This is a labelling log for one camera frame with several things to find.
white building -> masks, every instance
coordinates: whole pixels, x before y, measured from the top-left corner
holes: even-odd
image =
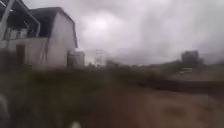
[[[75,52],[75,66],[84,67],[85,66],[85,53],[84,52]]]
[[[19,63],[32,67],[65,68],[69,54],[78,47],[75,23],[59,7],[30,10],[16,0],[4,28],[1,48],[15,52]]]

cloud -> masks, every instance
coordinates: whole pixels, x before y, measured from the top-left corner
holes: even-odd
[[[77,24],[81,49],[102,49],[122,63],[152,64],[199,50],[224,59],[223,0],[24,0],[61,6]]]

pole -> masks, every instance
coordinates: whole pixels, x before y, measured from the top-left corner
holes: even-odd
[[[4,34],[5,34],[5,31],[6,31],[6,26],[7,26],[7,20],[8,20],[9,14],[10,14],[10,10],[11,10],[15,1],[16,0],[9,0],[9,3],[8,3],[8,5],[5,9],[5,12],[2,16],[2,20],[1,20],[1,23],[0,23],[0,41],[2,41],[4,39]]]

distant building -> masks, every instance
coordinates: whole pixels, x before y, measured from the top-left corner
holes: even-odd
[[[75,66],[84,67],[85,66],[85,53],[84,52],[75,52]]]

building wall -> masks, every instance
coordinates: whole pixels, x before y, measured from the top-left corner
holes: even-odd
[[[84,67],[85,66],[85,53],[75,52],[75,66]]]
[[[16,52],[17,44],[25,45],[25,64],[38,66],[41,65],[40,55],[43,52],[44,44],[47,38],[26,38],[10,40],[8,44],[8,50],[11,52]]]
[[[57,13],[50,41],[48,43],[48,65],[50,67],[66,67],[68,51],[74,52],[76,39],[74,25],[66,16]]]

